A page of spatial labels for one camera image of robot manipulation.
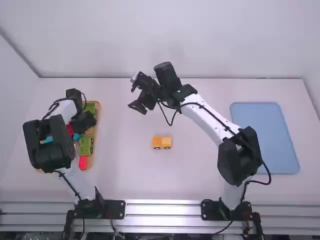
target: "aluminum rail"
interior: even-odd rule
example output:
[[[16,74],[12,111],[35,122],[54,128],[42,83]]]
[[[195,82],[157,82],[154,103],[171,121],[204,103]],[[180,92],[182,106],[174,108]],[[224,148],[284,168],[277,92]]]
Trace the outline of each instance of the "aluminum rail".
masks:
[[[124,233],[213,234],[227,221],[203,221],[201,201],[126,200],[125,218],[114,220]],[[62,231],[72,202],[0,201],[0,231]],[[319,205],[253,204],[259,212],[265,234],[320,235]],[[74,231],[82,231],[82,220],[74,221]],[[225,234],[241,234],[243,223],[235,221]],[[86,232],[112,232],[108,219],[86,219]]]

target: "cable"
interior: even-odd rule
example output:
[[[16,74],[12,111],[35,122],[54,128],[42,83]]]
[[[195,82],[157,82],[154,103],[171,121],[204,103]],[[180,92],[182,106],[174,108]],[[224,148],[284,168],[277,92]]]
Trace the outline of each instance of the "cable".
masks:
[[[62,177],[63,180],[66,182],[66,184],[68,184],[68,186],[72,189],[72,191],[74,192],[74,194],[78,197],[79,201],[81,201],[81,197],[80,194],[75,190],[74,186],[72,186],[72,184],[69,182],[69,180],[66,178],[65,174],[62,173],[61,171],[58,170],[53,170],[53,173],[58,173],[59,177]]]
[[[226,229],[228,229],[233,222],[234,222],[234,221],[230,221],[227,226],[225,226],[225,227],[224,227],[223,229],[221,229],[220,231],[217,231],[217,232],[213,233],[212,235],[217,235],[217,234],[222,233],[223,231],[225,231]]]
[[[84,97],[84,107],[83,107],[83,110],[85,110],[86,107],[87,107],[87,98],[86,98],[86,95],[85,95],[83,92],[81,92],[81,95],[83,95],[83,97]]]
[[[80,240],[82,240],[82,237],[85,234],[85,218],[82,218],[82,233],[80,235]]]
[[[158,101],[157,101],[156,103],[159,105],[159,107],[160,107],[160,109],[161,109],[161,112],[162,112],[162,114],[163,114],[163,116],[164,116],[164,119],[165,119],[166,123],[171,127],[172,124],[174,124],[174,120],[175,120],[175,117],[176,117],[178,111],[176,110],[176,111],[174,112],[174,114],[173,114],[173,116],[172,116],[172,119],[171,119],[171,123],[169,123],[168,118],[167,118],[167,116],[166,116],[163,108],[161,107],[160,103],[159,103]]]
[[[164,102],[163,102],[163,101],[161,101],[160,103],[161,103],[164,107],[166,107],[167,109],[173,109],[173,110],[176,110],[175,108],[170,107],[170,106],[168,106],[168,105],[164,104]]]

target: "metal base bracket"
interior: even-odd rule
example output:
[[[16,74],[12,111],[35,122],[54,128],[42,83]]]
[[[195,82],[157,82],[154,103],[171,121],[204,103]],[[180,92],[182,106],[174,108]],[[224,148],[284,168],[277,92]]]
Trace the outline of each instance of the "metal base bracket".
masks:
[[[107,207],[106,212],[98,216],[93,212],[86,211],[85,209],[75,209],[74,219],[113,219],[122,220],[125,218],[126,202],[123,200],[104,200],[104,204]]]
[[[252,218],[250,202],[244,201],[239,204],[229,215],[230,217],[225,217],[222,214],[222,206],[219,201],[205,199],[201,202],[201,218],[204,221],[246,221]]]

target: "yellow toy car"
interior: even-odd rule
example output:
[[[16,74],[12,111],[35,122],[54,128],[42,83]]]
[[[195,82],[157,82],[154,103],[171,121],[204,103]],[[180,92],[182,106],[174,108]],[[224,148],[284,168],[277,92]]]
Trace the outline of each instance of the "yellow toy car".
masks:
[[[152,147],[154,149],[170,149],[172,148],[171,136],[154,136],[152,138]]]

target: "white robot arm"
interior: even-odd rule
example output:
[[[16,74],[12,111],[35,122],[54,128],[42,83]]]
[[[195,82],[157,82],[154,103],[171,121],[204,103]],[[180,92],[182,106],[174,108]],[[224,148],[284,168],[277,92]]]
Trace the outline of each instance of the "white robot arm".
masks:
[[[131,92],[138,88],[141,93],[137,100],[128,104],[128,107],[145,115],[146,108],[153,110],[158,104],[162,110],[161,105],[163,105],[192,119],[203,129],[218,147],[217,167],[225,182],[224,192],[219,201],[207,199],[202,201],[201,205],[211,204],[212,206],[209,209],[212,217],[202,214],[202,219],[206,221],[247,220],[242,218],[241,214],[239,215],[244,211],[244,204],[250,207],[245,211],[252,212],[251,204],[244,202],[247,185],[252,182],[263,185],[271,183],[270,172],[261,157],[257,133],[249,126],[242,129],[225,119],[206,103],[191,85],[182,85],[170,62],[163,62],[155,66],[154,70],[159,83],[141,71],[131,78]],[[264,165],[268,172],[269,182],[267,183],[250,180],[261,165]],[[259,226],[260,215],[252,213],[250,217],[251,220],[256,219],[257,234],[262,236],[262,229]]]
[[[83,219],[84,230],[84,219],[123,219],[125,216],[126,203],[123,200],[105,200],[98,189],[87,182],[77,166],[75,145],[66,125],[75,133],[83,134],[97,123],[91,112],[84,111],[81,95],[75,88],[68,89],[66,97],[54,101],[41,120],[23,124],[32,166],[44,173],[58,174],[74,197],[74,209],[66,215],[63,240],[68,238],[74,218]],[[122,236],[114,226],[112,228]]]

